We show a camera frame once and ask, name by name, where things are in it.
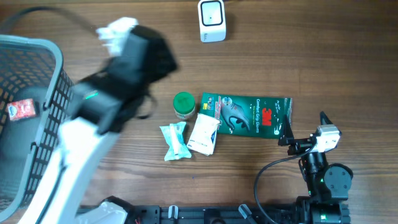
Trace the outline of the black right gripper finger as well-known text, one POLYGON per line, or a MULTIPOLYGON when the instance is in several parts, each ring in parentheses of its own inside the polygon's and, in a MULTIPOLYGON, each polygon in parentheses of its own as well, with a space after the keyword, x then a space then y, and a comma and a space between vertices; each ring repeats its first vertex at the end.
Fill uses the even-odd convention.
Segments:
POLYGON ((324 111, 320 112, 320 124, 321 125, 332 124, 332 122, 330 121, 330 119, 328 118, 328 116, 326 115, 326 113, 324 111))
POLYGON ((290 120, 287 115, 284 116, 283 122, 282 122, 282 135, 281 139, 294 139, 294 134, 292 132, 292 128, 290 125, 290 120))

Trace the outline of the teal white pack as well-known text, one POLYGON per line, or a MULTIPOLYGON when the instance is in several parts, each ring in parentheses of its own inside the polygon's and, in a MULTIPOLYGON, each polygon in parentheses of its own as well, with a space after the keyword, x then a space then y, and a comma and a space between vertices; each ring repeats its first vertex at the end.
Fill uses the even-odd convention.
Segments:
POLYGON ((168 126, 160 126, 165 142, 169 146, 164 161, 174 161, 184 158, 189 159, 192 157, 183 137, 186 124, 185 121, 181 121, 169 124, 168 126))

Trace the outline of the white blue pouch pack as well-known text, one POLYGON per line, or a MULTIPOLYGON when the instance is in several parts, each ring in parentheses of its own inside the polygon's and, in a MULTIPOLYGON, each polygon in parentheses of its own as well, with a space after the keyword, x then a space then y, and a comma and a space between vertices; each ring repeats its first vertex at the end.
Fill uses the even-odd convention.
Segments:
POLYGON ((187 147, 206 156, 215 150, 216 135, 221 121, 211 116, 199 113, 195 121, 187 147))

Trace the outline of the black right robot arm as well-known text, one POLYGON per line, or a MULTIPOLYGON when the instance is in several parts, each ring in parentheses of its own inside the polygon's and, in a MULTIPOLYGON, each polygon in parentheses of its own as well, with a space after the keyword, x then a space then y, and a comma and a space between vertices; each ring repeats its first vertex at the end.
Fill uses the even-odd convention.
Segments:
POLYGON ((299 156, 299 169, 307 185, 308 196, 298 197, 292 219, 295 223, 350 223, 348 191, 353 171, 339 163, 329 164, 326 153, 335 149, 342 132, 320 113, 320 125, 308 138, 294 138, 290 122, 284 116, 278 145, 288 146, 287 154, 299 156))

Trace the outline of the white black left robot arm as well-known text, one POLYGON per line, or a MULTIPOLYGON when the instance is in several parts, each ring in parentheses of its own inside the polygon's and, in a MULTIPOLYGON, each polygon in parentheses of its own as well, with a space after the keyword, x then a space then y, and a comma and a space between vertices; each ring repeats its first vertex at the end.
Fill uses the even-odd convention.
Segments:
POLYGON ((74 85, 58 146, 21 223, 126 223, 133 208, 120 199, 83 214, 78 209, 100 160, 136 117, 150 85, 176 69, 164 36, 138 25, 126 34, 118 56, 74 85))

